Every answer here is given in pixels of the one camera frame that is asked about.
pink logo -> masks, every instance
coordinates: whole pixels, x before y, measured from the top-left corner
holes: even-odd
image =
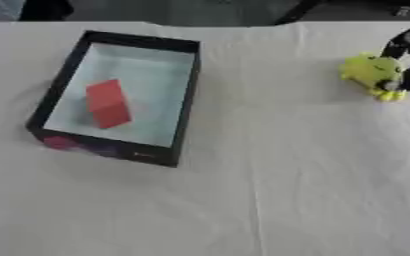
[[[46,137],[43,139],[43,143],[50,148],[60,150],[70,149],[77,146],[74,141],[60,136]]]

white tablecloth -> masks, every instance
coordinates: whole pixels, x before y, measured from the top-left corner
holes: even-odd
[[[410,255],[410,97],[379,103],[336,72],[406,28],[0,24],[0,256]],[[24,130],[85,29],[203,42],[179,168]]]

red block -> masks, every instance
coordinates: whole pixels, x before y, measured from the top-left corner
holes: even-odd
[[[100,128],[110,128],[132,120],[117,79],[88,86],[87,107]]]

tabletop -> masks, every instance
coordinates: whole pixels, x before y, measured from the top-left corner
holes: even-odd
[[[410,255],[410,96],[380,103],[337,74],[407,28],[1,23],[0,256]],[[86,29],[202,41],[178,168],[25,131]]]

open box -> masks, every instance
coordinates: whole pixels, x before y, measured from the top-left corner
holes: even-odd
[[[87,31],[68,56],[27,129],[56,149],[175,167],[200,71],[200,43]],[[132,122],[101,129],[86,87],[118,79]]]

